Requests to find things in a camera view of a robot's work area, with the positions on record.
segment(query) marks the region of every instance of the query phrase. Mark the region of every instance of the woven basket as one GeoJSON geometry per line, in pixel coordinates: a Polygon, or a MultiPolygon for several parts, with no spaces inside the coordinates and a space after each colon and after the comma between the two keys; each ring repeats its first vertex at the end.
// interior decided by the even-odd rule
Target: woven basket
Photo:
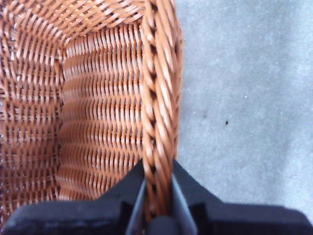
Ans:
{"type": "Polygon", "coordinates": [[[143,159],[146,216],[170,210],[181,30],[174,0],[1,3],[1,223],[95,199],[143,159]]]}

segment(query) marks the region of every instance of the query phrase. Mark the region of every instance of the wicker basket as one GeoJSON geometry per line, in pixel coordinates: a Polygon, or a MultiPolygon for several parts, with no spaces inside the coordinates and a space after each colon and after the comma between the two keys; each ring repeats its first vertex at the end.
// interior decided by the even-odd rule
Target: wicker basket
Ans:
{"type": "Polygon", "coordinates": [[[170,210],[181,87],[174,0],[1,3],[1,223],[94,199],[143,158],[147,219],[170,210]]]}

